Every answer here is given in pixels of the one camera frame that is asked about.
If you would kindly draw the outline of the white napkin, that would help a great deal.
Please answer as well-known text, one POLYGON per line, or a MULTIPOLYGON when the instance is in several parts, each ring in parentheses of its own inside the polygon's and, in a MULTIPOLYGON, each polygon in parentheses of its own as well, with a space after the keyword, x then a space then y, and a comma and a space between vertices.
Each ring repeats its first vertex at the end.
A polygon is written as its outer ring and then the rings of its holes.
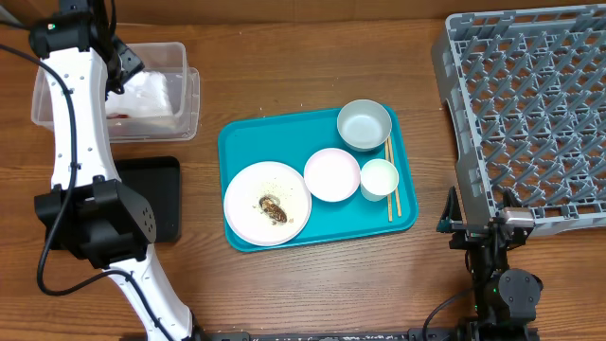
POLYGON ((168 82, 164 74, 143 71, 124 85, 122 95, 111 92, 105 103, 106 116, 125 114, 129 118, 164 117, 172 114, 168 82))

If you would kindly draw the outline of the red snack wrapper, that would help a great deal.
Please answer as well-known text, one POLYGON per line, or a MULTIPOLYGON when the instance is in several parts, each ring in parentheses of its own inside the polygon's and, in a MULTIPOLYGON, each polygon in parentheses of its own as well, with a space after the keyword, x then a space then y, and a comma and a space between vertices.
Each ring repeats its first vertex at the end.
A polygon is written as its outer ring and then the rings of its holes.
POLYGON ((125 114, 110 114, 107 116, 107 119, 125 119, 129 118, 128 115, 125 114))

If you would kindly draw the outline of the small white cup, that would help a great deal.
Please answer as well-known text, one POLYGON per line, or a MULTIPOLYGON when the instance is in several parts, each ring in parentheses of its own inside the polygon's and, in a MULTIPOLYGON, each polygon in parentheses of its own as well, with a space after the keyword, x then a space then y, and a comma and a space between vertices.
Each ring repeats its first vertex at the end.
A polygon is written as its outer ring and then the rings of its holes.
POLYGON ((381 201, 395 191, 400 175, 396 167, 384 159, 372 159, 361 169, 361 192, 371 202, 381 201))

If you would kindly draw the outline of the large white plate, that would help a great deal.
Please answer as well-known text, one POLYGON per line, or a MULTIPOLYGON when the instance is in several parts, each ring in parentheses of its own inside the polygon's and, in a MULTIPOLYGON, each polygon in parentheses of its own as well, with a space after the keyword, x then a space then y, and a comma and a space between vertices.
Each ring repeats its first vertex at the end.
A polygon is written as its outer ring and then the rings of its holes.
POLYGON ((292 167, 263 161, 239 171, 223 197, 223 213, 231 230, 256 246, 276 246, 293 239, 307 224, 312 196, 292 167), (261 210, 259 199, 271 197, 286 213, 285 224, 274 224, 261 210))

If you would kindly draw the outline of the brown food scrap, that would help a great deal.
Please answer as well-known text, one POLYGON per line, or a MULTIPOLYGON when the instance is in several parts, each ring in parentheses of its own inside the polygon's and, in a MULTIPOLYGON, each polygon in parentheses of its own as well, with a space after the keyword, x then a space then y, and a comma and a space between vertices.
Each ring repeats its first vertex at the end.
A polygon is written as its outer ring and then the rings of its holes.
POLYGON ((263 196, 258 203, 274 224, 285 224, 288 221, 285 211, 271 197, 263 196))

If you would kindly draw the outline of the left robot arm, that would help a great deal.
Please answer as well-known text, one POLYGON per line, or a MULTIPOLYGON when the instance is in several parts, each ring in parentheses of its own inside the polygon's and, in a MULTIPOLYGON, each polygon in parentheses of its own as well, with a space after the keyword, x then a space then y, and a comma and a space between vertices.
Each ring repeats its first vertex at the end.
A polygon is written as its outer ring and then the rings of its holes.
POLYGON ((116 170, 105 100, 121 94, 138 72, 115 35, 116 16, 101 1, 62 1, 36 23, 29 43, 50 89, 55 136, 51 191, 34 199, 46 226, 37 283, 49 296, 71 294, 45 285, 49 251, 68 250, 111 278, 129 300, 150 340, 200 340, 193 313, 175 294, 155 253, 158 224, 150 202, 116 170))

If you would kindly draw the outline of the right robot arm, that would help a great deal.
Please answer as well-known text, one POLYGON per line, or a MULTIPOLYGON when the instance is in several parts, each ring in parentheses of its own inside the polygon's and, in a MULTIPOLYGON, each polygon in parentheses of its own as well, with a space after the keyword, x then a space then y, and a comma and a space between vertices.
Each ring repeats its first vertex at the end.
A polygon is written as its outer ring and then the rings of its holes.
POLYGON ((505 193, 503 210, 485 224, 463 221, 455 188, 450 188, 437 231, 451 236, 449 247, 465 252, 465 266, 472 287, 448 298, 426 318, 422 338, 430 338, 429 323, 452 302, 473 295, 475 317, 464 317, 444 337, 446 340, 538 340, 528 324, 536 319, 536 306, 544 288, 526 270, 508 264, 508 251, 526 243, 534 230, 530 211, 520 206, 512 192, 505 193))

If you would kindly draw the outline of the grey dishwasher rack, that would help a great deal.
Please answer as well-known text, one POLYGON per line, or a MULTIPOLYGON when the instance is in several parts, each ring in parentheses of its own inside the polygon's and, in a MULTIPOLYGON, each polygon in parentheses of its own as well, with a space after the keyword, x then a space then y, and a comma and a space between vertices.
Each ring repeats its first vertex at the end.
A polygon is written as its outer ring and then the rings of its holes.
POLYGON ((432 48, 468 221, 508 195, 534 235, 605 224, 605 8, 456 13, 432 48))

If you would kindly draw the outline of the clear plastic bin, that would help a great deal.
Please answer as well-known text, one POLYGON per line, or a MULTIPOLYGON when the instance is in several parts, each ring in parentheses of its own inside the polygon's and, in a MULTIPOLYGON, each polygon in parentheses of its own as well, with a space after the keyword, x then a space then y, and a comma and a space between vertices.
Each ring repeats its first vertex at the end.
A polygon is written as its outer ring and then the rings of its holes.
POLYGON ((200 77, 188 65, 187 52, 178 42, 129 44, 122 66, 139 59, 136 72, 116 94, 106 90, 106 62, 94 51, 69 48, 52 52, 42 62, 56 73, 40 68, 34 85, 32 121, 70 141, 70 118, 60 85, 70 92, 75 110, 78 144, 111 141, 148 142, 190 140, 197 133, 200 114, 200 77))

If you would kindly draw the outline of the wooden chopstick right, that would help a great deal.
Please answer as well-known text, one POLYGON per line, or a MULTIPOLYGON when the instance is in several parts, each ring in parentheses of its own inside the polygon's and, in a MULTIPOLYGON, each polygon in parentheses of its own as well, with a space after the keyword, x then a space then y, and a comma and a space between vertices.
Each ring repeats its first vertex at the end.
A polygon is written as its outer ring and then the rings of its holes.
MULTIPOLYGON (((387 142, 387 146, 389 148, 389 160, 390 160, 391 164, 396 168, 394 150, 393 150, 393 142, 392 142, 391 135, 387 138, 386 142, 387 142)), ((400 175, 399 175, 399 171, 397 168, 396 168, 396 173, 397 173, 398 184, 395 187, 394 196, 395 196, 395 200, 396 200, 397 214, 398 214, 398 217, 401 217, 401 198, 400 198, 400 191, 399 191, 400 175)))

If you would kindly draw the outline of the wooden chopstick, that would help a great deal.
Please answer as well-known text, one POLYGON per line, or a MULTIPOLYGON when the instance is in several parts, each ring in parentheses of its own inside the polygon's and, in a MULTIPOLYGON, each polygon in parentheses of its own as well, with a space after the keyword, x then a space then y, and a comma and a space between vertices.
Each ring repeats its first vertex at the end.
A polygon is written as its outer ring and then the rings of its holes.
MULTIPOLYGON (((384 143, 385 147, 385 160, 391 164, 391 157, 390 157, 390 142, 389 142, 389 137, 385 140, 384 143)), ((392 208, 392 197, 391 197, 391 192, 387 194, 386 199, 387 199, 387 213, 388 213, 388 222, 392 223, 393 222, 393 208, 392 208)))
MULTIPOLYGON (((393 150, 393 142, 392 142, 391 135, 387 138, 386 142, 387 142, 387 146, 389 148, 389 160, 390 160, 391 164, 396 168, 394 150, 393 150)), ((397 173, 398 184, 395 187, 394 196, 395 196, 395 200, 396 200, 397 214, 398 214, 398 217, 401 217, 401 198, 400 198, 400 191, 399 191, 400 175, 399 175, 399 171, 397 168, 396 168, 396 173, 397 173)))

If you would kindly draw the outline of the wooden chopstick left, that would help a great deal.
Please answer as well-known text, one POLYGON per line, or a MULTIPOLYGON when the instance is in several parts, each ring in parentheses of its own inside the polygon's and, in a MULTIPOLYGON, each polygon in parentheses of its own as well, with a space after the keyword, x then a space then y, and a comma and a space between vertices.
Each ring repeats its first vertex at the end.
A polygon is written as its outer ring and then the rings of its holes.
MULTIPOLYGON (((390 157, 390 142, 389 142, 389 137, 385 140, 384 143, 385 147, 385 160, 391 164, 391 157, 390 157)), ((393 222, 393 208, 392 208, 392 197, 391 197, 391 192, 387 194, 386 199, 387 199, 387 213, 388 213, 388 222, 392 223, 393 222)))

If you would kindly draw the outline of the black plastic tray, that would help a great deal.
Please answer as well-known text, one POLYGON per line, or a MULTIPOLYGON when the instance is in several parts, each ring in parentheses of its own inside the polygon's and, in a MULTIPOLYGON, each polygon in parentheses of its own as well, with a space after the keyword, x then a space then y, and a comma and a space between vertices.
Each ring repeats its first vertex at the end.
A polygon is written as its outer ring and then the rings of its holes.
POLYGON ((116 161, 117 180, 100 175, 72 195, 62 188, 34 198, 38 219, 53 250, 79 250, 93 240, 96 225, 135 240, 181 237, 181 168, 173 156, 116 161))

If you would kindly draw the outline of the pink shallow bowl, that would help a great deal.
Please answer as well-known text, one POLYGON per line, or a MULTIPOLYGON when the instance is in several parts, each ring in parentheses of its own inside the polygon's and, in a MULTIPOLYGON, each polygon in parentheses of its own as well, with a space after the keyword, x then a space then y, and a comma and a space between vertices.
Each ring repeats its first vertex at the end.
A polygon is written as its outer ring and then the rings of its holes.
POLYGON ((304 167, 307 189, 317 199, 337 203, 348 199, 360 186, 360 166, 348 152, 326 148, 314 153, 304 167))

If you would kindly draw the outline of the grey-green bowl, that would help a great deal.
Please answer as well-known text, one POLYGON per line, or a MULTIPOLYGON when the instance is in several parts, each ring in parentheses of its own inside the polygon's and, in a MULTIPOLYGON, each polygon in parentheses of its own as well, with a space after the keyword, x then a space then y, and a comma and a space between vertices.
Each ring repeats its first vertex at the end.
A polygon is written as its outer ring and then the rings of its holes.
POLYGON ((337 131, 354 151, 369 152, 381 147, 392 131, 388 111, 370 99, 356 99, 341 108, 337 115, 337 131))

